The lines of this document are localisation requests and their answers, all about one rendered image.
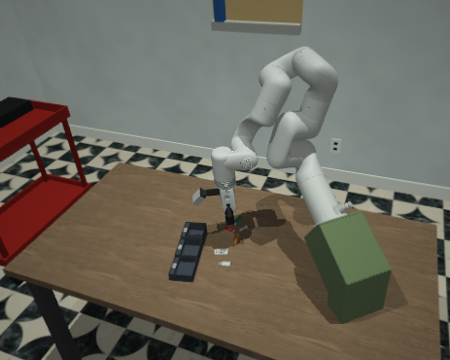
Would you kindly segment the white domino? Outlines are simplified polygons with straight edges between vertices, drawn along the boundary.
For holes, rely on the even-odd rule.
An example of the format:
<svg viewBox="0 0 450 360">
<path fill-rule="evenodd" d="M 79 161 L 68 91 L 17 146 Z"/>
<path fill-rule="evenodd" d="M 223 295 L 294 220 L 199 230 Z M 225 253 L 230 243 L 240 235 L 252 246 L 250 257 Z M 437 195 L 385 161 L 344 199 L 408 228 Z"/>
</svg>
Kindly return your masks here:
<svg viewBox="0 0 450 360">
<path fill-rule="evenodd" d="M 215 249 L 215 256 L 227 256 L 228 249 Z"/>
</svg>

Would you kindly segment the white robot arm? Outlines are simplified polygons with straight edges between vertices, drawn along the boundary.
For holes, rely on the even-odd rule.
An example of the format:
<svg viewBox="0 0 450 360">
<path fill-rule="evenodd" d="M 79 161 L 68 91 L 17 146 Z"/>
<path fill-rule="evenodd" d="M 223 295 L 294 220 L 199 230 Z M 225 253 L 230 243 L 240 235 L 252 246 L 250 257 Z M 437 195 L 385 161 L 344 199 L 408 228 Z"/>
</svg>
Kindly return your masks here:
<svg viewBox="0 0 450 360">
<path fill-rule="evenodd" d="M 299 111 L 288 111 L 278 117 L 291 92 L 291 79 L 296 76 L 310 88 Z M 316 137 L 321 130 L 337 89 L 336 71 L 314 50 L 301 47 L 266 65 L 260 71 L 259 81 L 260 94 L 251 113 L 234 132 L 230 148 L 218 147 L 211 153 L 215 185 L 227 190 L 236 183 L 235 170 L 249 170 L 258 164 L 252 141 L 261 126 L 275 124 L 267 161 L 277 169 L 295 167 L 296 184 L 315 223 L 312 230 L 319 223 L 349 214 L 346 210 L 352 208 L 352 202 L 338 204 L 316 149 L 306 140 Z"/>
</svg>

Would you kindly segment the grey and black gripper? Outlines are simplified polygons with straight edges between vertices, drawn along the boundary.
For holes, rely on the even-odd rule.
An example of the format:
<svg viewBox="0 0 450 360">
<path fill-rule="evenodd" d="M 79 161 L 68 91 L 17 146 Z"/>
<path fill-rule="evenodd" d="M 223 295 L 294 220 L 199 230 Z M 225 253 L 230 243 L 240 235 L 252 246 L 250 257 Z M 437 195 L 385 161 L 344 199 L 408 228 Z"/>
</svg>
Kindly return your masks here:
<svg viewBox="0 0 450 360">
<path fill-rule="evenodd" d="M 236 185 L 236 183 L 235 183 L 235 185 Z M 227 190 L 218 188 L 216 186 L 216 188 L 218 188 L 220 190 L 220 197 L 221 197 L 223 211 L 225 213 L 225 222 L 227 225 L 235 224 L 234 215 L 233 215 L 233 211 L 236 211 L 234 186 L 228 188 Z"/>
</svg>

